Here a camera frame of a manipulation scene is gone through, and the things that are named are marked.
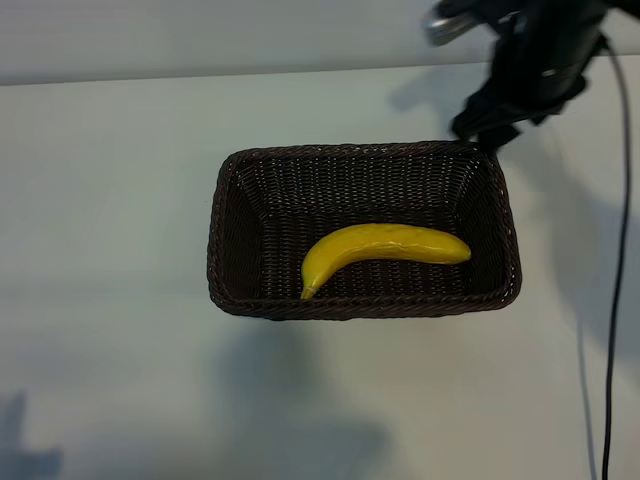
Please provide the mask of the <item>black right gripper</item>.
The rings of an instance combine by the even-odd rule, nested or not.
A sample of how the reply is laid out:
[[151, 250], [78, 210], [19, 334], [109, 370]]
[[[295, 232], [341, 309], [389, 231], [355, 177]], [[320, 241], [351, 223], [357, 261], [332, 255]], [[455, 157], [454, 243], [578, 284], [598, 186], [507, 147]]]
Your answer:
[[559, 110], [581, 90], [607, 10], [603, 1], [521, 1], [496, 43], [490, 83], [497, 98], [468, 97], [452, 133], [479, 135], [485, 150], [499, 150], [521, 134], [511, 123]]

